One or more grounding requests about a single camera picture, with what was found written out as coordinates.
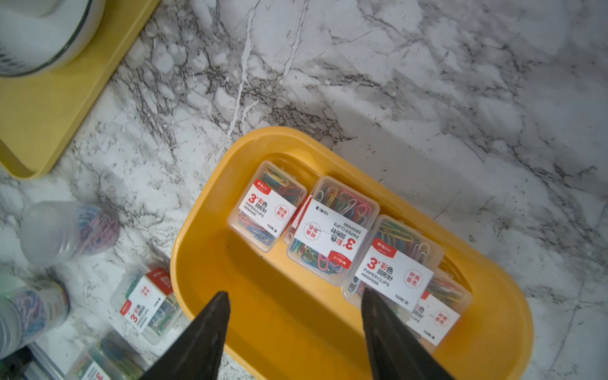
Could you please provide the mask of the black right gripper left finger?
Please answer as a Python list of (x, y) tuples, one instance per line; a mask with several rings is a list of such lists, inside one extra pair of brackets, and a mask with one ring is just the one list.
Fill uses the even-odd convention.
[(229, 295), (220, 291), (142, 378), (217, 379), (230, 316)]

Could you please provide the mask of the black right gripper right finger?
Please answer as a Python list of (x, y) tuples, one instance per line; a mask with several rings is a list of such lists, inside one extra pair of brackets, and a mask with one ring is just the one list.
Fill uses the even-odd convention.
[(367, 288), (361, 313), (374, 379), (451, 379), (381, 299)]

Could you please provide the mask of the rectangular paper clip box four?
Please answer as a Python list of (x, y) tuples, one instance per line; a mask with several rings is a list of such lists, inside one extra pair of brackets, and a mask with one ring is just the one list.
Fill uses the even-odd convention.
[(406, 320), (444, 257), (439, 243), (402, 221), (380, 215), (342, 287), (343, 296), (355, 307), (361, 307), (364, 291), (372, 289), (399, 318)]

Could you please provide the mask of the rectangular paper clip box two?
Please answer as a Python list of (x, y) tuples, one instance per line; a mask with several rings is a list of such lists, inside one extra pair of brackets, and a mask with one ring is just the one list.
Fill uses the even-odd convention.
[(131, 348), (104, 337), (79, 355), (65, 379), (140, 379), (143, 373)]

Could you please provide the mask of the rectangular paper clip box three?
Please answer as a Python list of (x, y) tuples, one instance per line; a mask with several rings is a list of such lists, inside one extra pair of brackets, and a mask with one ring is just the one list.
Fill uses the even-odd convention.
[(296, 216), (287, 255), (340, 286), (353, 270), (379, 212), (376, 200), (334, 177), (321, 177)]

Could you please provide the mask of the yellow plastic storage box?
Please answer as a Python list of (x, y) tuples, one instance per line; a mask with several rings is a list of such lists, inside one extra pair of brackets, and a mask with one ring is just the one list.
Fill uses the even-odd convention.
[(261, 379), (369, 379), (360, 311), (295, 263), (283, 242), (267, 253), (228, 218), (263, 161), (307, 187), (329, 175), (376, 200), (381, 211), (440, 243), (442, 269), (473, 295), (434, 358), (457, 379), (517, 379), (535, 342), (530, 307), (513, 278), (440, 224), (310, 136), (267, 127), (240, 138), (218, 163), (174, 243), (170, 273), (183, 312), (195, 318), (219, 291), (231, 301), (225, 349)]

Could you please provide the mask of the rectangular paper clip box five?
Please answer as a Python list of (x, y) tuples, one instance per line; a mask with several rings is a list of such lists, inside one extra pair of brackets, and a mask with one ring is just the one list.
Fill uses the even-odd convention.
[(307, 197), (307, 188), (287, 171), (263, 161), (228, 218), (247, 244), (269, 252)]

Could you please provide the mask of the clear round paper clip jar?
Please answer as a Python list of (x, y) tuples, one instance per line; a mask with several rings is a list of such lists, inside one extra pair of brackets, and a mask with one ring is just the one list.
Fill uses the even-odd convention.
[(119, 220), (101, 207), (44, 201), (26, 212), (19, 239), (28, 262), (47, 268), (103, 253), (115, 245), (119, 233)]

